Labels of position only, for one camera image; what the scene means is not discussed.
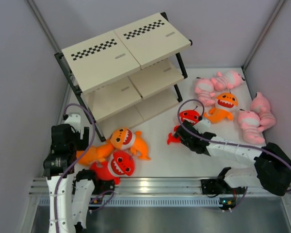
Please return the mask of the small red shark plush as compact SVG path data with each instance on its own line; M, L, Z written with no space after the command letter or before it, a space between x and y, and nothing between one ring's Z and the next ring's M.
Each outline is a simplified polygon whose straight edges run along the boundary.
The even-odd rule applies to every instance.
M182 112L180 112L179 117L180 117L181 122L187 121L193 126L195 124L197 124L202 119L200 114L195 110L182 111ZM170 143L180 143L180 142L181 142L181 140L180 140L179 136L175 136L175 134L173 134L173 133L168 134L168 138L167 138L168 145Z

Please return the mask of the orange shark plush facing up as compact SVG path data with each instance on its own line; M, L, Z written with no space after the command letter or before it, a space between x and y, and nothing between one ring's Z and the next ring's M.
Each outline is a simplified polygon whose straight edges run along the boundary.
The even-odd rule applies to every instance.
M141 160L151 160L149 157L149 148L146 141L142 138L142 132L133 132L129 128L122 127L115 130L110 142L117 150L130 150L133 155L138 155Z

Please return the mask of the large red shark plush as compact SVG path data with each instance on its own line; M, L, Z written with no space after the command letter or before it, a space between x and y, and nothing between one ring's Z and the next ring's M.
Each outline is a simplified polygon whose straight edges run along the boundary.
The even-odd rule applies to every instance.
M90 166L96 178L102 181L114 181L120 184L122 177L130 177L135 171L135 161L132 156L124 151L113 152L108 161L94 162Z

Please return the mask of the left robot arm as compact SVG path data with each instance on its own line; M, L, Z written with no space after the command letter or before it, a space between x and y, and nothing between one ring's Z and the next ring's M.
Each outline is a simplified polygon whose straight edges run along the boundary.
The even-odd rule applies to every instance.
M85 233L91 195L100 182L88 169L75 171L77 150L89 149L89 128L70 124L51 128L50 154L43 162L49 194L50 233Z

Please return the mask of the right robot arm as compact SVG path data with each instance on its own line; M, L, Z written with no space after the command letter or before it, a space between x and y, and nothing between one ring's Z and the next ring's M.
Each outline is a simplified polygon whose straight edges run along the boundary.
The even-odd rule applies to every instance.
M175 137L197 154L220 157L242 165L226 167L216 182L227 193L238 187L261 187L269 193L284 196L291 192L291 159L275 143L252 146L228 141L211 132L200 133L188 121L181 123Z

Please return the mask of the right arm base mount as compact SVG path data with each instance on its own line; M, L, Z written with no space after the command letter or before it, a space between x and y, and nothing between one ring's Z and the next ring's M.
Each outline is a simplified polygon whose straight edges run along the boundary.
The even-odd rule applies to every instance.
M202 179L201 188L203 195L220 195L220 194L244 194L244 187L230 187L224 180L220 179Z

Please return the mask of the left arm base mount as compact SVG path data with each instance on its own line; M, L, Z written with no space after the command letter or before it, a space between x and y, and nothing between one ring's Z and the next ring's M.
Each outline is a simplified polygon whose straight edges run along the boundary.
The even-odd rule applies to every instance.
M92 192L93 195L98 195L105 191L115 189L114 180L104 181L104 180L96 179L94 180L94 186L95 188Z

